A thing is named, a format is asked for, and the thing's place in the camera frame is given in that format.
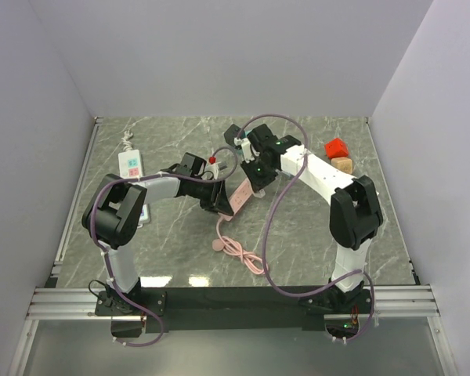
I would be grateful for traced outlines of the beige cube socket adapter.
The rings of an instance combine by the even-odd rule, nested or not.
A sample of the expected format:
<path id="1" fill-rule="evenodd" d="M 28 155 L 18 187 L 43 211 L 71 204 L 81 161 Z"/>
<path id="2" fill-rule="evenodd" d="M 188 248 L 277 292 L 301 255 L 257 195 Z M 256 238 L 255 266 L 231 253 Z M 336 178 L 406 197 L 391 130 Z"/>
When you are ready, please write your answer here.
<path id="1" fill-rule="evenodd" d="M 331 165 L 337 170 L 351 175 L 353 173 L 353 160 L 349 157 L 336 157 L 331 159 Z"/>

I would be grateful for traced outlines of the white plug adapter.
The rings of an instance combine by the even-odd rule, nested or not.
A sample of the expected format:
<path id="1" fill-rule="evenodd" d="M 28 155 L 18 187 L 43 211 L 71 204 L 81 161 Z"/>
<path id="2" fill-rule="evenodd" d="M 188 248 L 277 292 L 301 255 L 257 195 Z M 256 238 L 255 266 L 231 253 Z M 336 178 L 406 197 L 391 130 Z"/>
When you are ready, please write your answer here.
<path id="1" fill-rule="evenodd" d="M 263 198 L 266 195 L 266 192 L 264 189 L 261 189 L 253 192 L 252 195 L 257 198 Z"/>

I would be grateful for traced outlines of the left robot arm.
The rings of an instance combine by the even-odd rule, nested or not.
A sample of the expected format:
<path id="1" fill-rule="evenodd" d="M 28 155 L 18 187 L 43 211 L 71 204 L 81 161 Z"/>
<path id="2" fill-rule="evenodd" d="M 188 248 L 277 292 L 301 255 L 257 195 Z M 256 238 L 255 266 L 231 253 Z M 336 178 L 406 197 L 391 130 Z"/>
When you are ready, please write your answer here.
<path id="1" fill-rule="evenodd" d="M 135 313 L 141 296 L 130 242 L 135 236 L 142 208 L 161 200 L 192 197 L 208 212 L 232 215 L 224 179 L 201 179 L 158 172 L 143 178 L 124 179 L 107 174 L 101 180 L 82 216 L 82 226 L 100 247 L 107 269 L 107 284 L 115 291 L 113 305 L 120 313 Z"/>

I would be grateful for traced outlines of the red cube socket adapter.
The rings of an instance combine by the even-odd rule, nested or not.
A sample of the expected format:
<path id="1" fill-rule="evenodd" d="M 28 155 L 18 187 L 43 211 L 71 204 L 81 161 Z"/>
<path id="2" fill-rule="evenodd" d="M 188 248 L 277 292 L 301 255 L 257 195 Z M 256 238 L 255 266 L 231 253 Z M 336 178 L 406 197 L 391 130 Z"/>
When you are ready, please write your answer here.
<path id="1" fill-rule="evenodd" d="M 348 157 L 349 149 L 340 138 L 335 138 L 324 145 L 327 157 L 332 160 L 338 157 Z"/>

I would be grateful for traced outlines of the pink power strip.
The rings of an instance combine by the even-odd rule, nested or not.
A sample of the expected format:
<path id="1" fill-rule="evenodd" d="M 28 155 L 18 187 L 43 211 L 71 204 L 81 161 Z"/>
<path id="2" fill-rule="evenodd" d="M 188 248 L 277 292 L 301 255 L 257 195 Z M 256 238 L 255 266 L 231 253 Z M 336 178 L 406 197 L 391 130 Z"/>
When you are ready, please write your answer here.
<path id="1" fill-rule="evenodd" d="M 220 218 L 230 222 L 232 218 L 243 208 L 243 206 L 255 195 L 250 180 L 245 179 L 233 192 L 229 198 L 232 215 L 220 214 Z"/>

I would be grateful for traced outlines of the black cube socket adapter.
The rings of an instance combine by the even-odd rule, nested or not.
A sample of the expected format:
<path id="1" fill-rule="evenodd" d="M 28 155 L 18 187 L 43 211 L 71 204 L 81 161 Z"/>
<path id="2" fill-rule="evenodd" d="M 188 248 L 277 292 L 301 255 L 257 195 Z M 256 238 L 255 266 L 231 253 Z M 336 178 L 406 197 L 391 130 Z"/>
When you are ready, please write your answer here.
<path id="1" fill-rule="evenodd" d="M 235 139 L 238 137 L 240 131 L 240 127 L 235 124 L 232 124 L 224 133 L 224 140 L 226 144 L 231 146 L 232 148 L 236 149 L 237 145 L 235 143 Z"/>

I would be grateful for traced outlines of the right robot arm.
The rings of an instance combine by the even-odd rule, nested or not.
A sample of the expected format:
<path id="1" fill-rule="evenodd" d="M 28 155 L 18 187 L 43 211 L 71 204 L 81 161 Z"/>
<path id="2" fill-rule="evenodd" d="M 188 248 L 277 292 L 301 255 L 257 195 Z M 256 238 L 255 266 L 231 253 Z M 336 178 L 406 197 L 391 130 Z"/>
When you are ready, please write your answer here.
<path id="1" fill-rule="evenodd" d="M 381 205 L 372 179 L 332 167 L 313 154 L 308 143 L 291 135 L 277 138 L 267 125 L 249 133 L 239 130 L 234 138 L 244 156 L 240 166 L 255 192 L 283 173 L 291 184 L 305 183 L 329 204 L 329 230 L 337 244 L 331 281 L 296 296 L 316 303 L 324 313 L 344 313 L 360 300 L 367 251 L 383 223 Z"/>

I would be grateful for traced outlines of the white power strip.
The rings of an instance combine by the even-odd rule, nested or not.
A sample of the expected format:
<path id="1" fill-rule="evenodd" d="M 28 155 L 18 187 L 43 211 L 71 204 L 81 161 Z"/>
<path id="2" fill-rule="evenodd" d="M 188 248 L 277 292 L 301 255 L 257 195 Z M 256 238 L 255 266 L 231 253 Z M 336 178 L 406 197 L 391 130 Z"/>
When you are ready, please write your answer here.
<path id="1" fill-rule="evenodd" d="M 118 154 L 119 176 L 137 178 L 144 176 L 143 162 L 139 150 L 124 150 Z M 150 209 L 148 204 L 144 204 L 139 217 L 138 227 L 141 228 L 150 222 Z"/>

